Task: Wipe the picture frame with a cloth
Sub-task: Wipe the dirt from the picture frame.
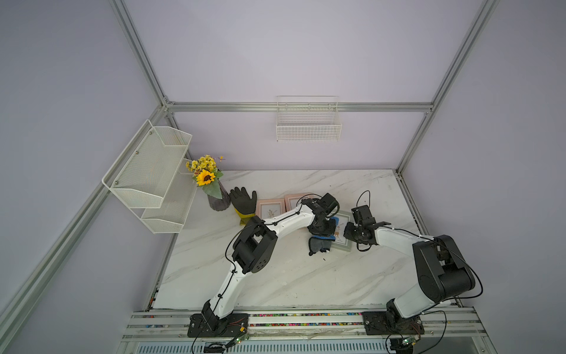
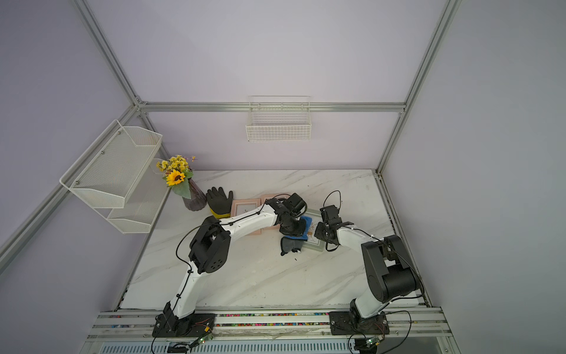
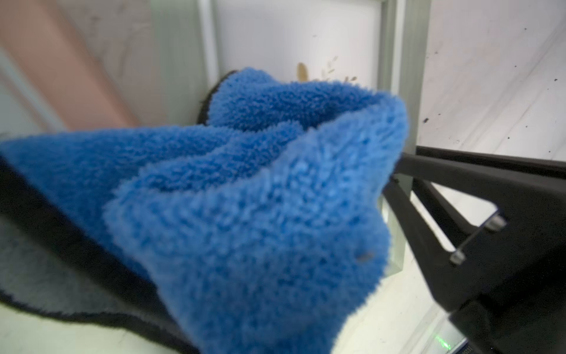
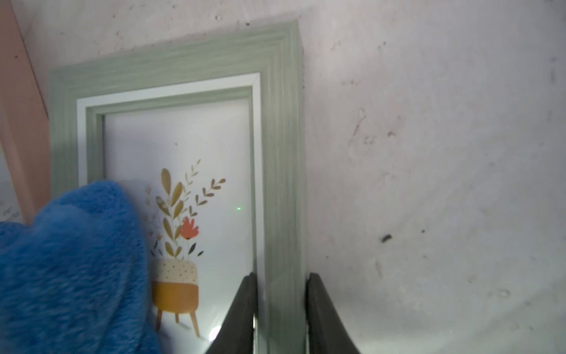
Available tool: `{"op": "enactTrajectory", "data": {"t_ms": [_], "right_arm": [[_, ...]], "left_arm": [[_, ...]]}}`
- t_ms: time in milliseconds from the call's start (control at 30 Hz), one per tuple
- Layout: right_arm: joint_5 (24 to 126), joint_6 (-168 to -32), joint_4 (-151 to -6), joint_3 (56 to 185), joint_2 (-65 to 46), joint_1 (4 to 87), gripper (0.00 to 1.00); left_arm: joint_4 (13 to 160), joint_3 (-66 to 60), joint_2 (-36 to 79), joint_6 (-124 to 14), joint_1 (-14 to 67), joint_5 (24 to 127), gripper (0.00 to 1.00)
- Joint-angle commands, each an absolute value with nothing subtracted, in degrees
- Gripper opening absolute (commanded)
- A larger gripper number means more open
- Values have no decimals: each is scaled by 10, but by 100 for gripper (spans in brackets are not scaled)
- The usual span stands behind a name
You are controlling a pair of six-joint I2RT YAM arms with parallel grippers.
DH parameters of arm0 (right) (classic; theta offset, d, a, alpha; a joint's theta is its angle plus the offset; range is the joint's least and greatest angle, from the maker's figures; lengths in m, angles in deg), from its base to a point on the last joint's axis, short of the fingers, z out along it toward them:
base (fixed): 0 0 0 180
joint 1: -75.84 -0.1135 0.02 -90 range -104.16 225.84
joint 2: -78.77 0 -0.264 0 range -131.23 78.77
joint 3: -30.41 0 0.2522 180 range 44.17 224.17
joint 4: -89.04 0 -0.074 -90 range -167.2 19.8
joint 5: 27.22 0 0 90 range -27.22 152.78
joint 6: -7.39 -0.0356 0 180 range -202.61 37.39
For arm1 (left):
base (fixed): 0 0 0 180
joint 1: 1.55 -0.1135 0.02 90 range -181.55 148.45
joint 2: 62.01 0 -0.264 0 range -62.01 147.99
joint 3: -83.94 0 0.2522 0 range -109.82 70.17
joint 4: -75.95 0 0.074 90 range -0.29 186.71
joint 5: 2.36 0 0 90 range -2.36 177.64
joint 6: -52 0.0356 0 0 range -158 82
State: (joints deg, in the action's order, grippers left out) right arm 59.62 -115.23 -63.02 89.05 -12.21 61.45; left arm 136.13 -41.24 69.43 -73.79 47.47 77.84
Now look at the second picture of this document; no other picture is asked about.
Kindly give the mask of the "green picture frame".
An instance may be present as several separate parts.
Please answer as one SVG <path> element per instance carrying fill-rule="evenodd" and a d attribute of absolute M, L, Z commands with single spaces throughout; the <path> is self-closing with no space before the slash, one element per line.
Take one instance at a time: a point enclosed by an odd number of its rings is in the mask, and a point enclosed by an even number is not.
<path fill-rule="evenodd" d="M 315 237 L 315 230 L 318 223 L 322 221 L 321 214 L 318 210 L 308 209 L 304 214 L 305 218 L 310 218 L 311 223 L 307 231 L 307 240 L 305 240 L 302 249 L 309 249 L 317 252 L 325 251 L 325 243 Z"/>

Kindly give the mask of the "blue microfibre cloth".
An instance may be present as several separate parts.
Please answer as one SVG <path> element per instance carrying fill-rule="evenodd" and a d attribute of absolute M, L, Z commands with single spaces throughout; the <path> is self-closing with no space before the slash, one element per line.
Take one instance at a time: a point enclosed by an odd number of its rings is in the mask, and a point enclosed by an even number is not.
<path fill-rule="evenodd" d="M 299 226 L 302 227 L 298 236 L 284 235 L 280 240 L 280 255 L 285 256 L 289 253 L 299 253 L 302 246 L 308 240 L 308 231 L 312 225 L 312 218 L 302 216 L 299 218 Z"/>

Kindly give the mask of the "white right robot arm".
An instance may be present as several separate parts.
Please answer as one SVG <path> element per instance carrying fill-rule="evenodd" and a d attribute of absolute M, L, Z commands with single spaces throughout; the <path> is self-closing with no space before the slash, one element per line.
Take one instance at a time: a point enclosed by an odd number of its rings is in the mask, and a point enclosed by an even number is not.
<path fill-rule="evenodd" d="M 320 212 L 315 237 L 358 252 L 363 259 L 367 289 L 350 304 L 353 319 L 374 317 L 393 300 L 422 290 L 422 281 L 401 237 L 373 236 L 352 222 L 343 221 L 335 205 L 324 206 Z"/>

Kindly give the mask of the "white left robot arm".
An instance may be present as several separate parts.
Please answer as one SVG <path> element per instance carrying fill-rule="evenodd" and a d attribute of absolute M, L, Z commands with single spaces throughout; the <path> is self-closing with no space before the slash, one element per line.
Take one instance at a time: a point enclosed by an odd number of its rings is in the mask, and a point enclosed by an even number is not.
<path fill-rule="evenodd" d="M 156 318 L 155 329 L 175 333 L 181 323 L 191 319 L 206 276 L 226 264 L 231 242 L 274 226 L 279 226 L 279 232 L 284 236 L 301 238 L 308 229 L 303 217 L 306 211 L 306 201 L 293 193 L 283 199 L 267 199 L 262 206 L 232 218 L 206 218 L 195 228 L 188 258 L 178 258 L 187 265 L 187 272 L 177 294 Z"/>

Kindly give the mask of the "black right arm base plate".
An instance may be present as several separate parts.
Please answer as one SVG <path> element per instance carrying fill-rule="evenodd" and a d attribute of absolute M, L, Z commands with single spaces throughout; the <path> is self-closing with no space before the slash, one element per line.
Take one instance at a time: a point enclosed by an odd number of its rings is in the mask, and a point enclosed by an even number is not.
<path fill-rule="evenodd" d="M 346 335 L 388 335 L 389 323 L 385 314 L 363 318 L 352 300 L 348 311 L 331 311 L 330 331 L 333 336 Z"/>

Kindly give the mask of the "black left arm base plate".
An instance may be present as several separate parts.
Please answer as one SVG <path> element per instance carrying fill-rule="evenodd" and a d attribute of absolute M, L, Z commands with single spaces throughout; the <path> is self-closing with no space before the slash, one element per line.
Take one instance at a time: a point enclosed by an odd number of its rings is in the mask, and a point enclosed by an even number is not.
<path fill-rule="evenodd" d="M 153 338 L 200 338 L 212 333 L 216 314 L 197 314 L 193 312 L 182 319 L 174 315 L 168 302 L 162 313 L 156 317 Z"/>

